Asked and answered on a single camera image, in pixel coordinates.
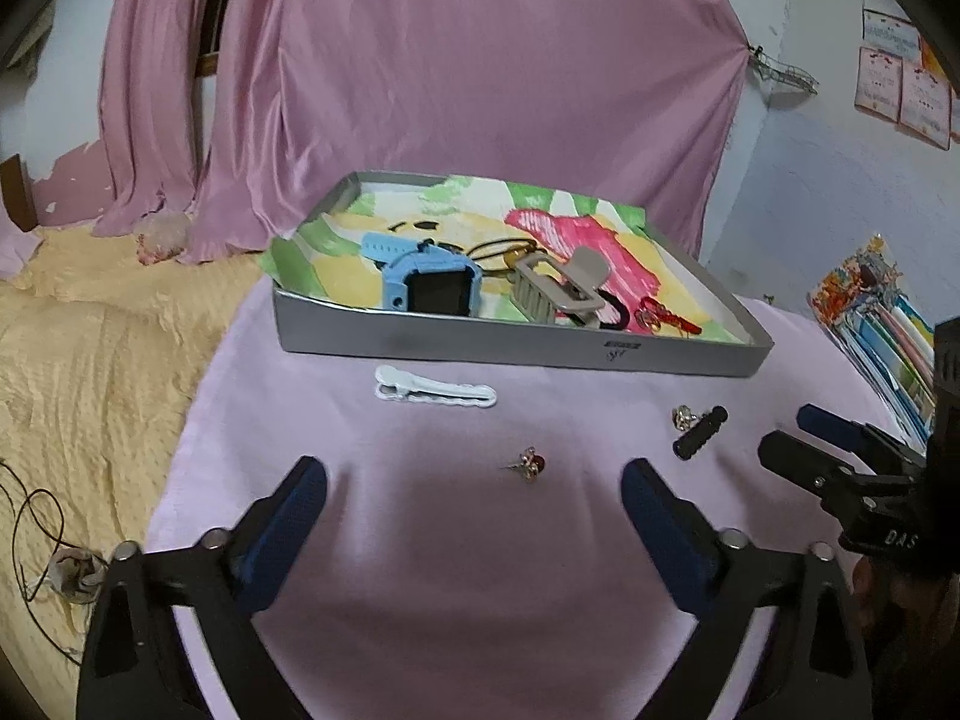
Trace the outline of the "black cylindrical cap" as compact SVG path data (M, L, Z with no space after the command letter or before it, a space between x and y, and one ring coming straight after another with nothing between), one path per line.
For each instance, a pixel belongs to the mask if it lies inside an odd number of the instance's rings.
M713 406L708 413L703 413L703 415L698 416L700 419L698 419L697 424L695 424L692 429L688 429L686 433L680 433L679 431L680 436L677 437L674 440L674 444L672 444L674 454L679 457L680 460L692 460L692 458L719 433L719 429L721 429L729 419L729 413L727 413L724 406Z

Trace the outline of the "gold flower earring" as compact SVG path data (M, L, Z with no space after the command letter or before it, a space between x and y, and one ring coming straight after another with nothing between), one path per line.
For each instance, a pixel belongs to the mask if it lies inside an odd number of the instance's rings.
M692 427L697 424L698 419L700 419L700 417L697 413L693 413L690 406L675 406L674 410L672 410L672 424L674 424L675 429L681 433L686 433L688 429L692 429Z

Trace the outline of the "gold red stone earring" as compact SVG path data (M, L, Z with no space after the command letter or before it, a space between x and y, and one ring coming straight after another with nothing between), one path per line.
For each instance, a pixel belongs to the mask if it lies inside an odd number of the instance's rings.
M534 481L544 472L547 461L543 455L540 455L534 447L527 447L523 450L509 465L506 470L519 475L526 483Z

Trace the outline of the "white hair clip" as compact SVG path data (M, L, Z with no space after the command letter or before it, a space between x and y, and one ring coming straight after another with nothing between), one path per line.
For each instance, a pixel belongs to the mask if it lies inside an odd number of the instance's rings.
M374 382L374 394L384 401L469 408L493 408L498 401L496 390L488 385L439 382L394 366L377 366Z

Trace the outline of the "crumpled white paper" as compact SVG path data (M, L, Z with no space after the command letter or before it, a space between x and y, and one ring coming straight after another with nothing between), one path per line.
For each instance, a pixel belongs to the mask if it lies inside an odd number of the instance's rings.
M50 588L73 605L98 600L106 572L107 562L85 548L59 548L47 564Z

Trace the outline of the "yellow bed blanket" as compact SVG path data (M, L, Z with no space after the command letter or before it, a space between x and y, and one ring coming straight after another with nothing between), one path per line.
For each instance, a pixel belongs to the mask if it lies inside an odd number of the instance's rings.
M75 712L86 614L34 587L63 539L144 539L185 415L245 294L238 255L142 265L130 238L44 232L2 286L2 649L49 718Z

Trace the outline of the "grey shallow tray box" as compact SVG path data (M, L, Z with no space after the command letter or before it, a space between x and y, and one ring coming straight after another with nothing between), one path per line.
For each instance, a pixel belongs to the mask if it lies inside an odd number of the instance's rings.
M353 172L320 200L306 221L343 200L363 182L430 185L451 176L397 172ZM652 227L672 262L686 270L698 294L706 294L721 317L743 333L742 344L638 335L626 330L630 314L612 325L578 327L566 317L555 325L483 319L425 316L392 310L343 307L305 298L274 283L274 307L281 348L291 353L420 359L420 361L484 362L508 366L560 367L586 371L665 372L682 376L748 377L773 348L760 322L697 263Z

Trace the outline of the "pink table cloth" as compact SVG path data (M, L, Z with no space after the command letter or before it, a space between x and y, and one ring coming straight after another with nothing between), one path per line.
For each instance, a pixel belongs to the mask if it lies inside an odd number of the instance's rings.
M493 387L496 405L409 405L376 397L371 361L283 351L261 281L197 390L146 544L231 527L319 458L331 495L256 621L311 715L633 717L693 622L626 518L623 467L646 458L716 527L800 551L838 527L761 468L761 438L807 403L893 427L816 323L760 301L752 314L775 344L747 379L430 364L430 379ZM680 405L729 413L687 461ZM534 483L506 470L527 447L547 461Z

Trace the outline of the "colourful printed tray liner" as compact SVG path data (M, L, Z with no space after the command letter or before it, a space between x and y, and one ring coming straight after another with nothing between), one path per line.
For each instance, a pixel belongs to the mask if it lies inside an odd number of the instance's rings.
M523 320L509 297L509 277L521 257L545 252L564 262L584 245L599 250L610 265L602 289L615 302L599 314L604 325L628 312L626 330L638 335L745 341L654 241L639 206L487 177L443 177L430 185L363 182L288 238L273 238L260 255L260 268L298 296L379 309L381 273L359 253L366 232L433 239L470 257L483 271L483 319Z

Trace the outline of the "pink bed sheet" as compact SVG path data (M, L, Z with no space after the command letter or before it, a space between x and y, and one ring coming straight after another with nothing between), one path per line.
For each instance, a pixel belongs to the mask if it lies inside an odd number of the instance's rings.
M5 205L0 205L0 278L11 280L25 270L41 247L43 239L34 232L21 231L10 218Z

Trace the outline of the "pink satin curtain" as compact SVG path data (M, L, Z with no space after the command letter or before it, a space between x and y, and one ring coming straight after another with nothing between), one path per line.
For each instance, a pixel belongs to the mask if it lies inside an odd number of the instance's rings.
M202 5L114 2L101 236L169 210L191 262L259 250L350 172L404 171L640 206L700 249L747 68L729 0L229 0L199 146Z

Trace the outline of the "blue smart watch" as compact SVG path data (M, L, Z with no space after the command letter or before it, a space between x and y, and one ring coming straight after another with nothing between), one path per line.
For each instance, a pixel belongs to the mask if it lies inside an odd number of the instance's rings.
M366 232L359 253L381 273L381 307L425 316L477 317L482 268L433 239Z

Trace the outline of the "brown wooden headboard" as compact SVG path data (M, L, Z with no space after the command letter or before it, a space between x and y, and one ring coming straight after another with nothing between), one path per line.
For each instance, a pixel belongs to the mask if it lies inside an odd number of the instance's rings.
M0 190L7 215L14 226L29 232L37 227L37 215L29 190L28 176L18 154L0 164Z

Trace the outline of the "wall posters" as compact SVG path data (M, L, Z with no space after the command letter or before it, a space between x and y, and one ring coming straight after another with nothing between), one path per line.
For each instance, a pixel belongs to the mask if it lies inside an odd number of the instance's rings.
M958 142L958 93L895 0L862 0L854 107L942 151Z

